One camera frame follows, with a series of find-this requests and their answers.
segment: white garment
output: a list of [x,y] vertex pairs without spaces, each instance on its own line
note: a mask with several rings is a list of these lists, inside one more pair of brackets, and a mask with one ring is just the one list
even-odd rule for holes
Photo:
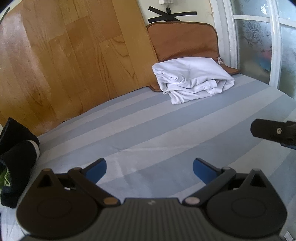
[[172,59],[156,63],[152,69],[172,104],[215,95],[234,85],[234,78],[211,58]]

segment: mattress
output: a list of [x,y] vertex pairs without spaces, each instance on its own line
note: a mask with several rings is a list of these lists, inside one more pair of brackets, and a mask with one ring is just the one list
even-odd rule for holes
[[[237,172],[260,168],[288,209],[285,232],[296,216],[296,151],[253,137],[250,126],[256,118],[294,121],[296,102],[258,80],[234,78],[222,94],[180,105],[142,88],[62,123],[39,137],[30,183],[43,168],[62,173],[103,157],[107,172],[97,184],[121,201],[182,200],[204,186],[192,170],[196,157]],[[23,236],[15,210],[1,208],[1,232],[3,240]]]

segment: wood grain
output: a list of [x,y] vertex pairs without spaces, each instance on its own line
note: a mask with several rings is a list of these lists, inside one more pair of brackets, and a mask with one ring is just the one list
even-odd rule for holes
[[0,123],[34,134],[155,84],[136,0],[23,0],[0,25]]

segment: frosted glass panel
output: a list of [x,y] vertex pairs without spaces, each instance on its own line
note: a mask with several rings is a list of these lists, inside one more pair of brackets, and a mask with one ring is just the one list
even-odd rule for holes
[[296,99],[296,29],[281,25],[282,63],[279,90]]
[[233,14],[269,17],[266,0],[231,0],[231,5]]
[[270,23],[236,20],[241,73],[269,83],[271,69]]
[[277,0],[279,17],[296,21],[296,7],[289,0]]

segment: cream wall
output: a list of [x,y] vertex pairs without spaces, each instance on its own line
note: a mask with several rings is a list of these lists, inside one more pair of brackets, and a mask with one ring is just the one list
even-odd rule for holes
[[[148,18],[159,16],[156,13],[148,11],[149,6],[165,12],[165,6],[160,5],[158,0],[137,0],[142,11],[145,23],[148,24]],[[197,16],[177,17],[181,21],[202,22],[214,25],[213,13],[209,0],[173,0],[171,5],[172,13],[196,11]]]

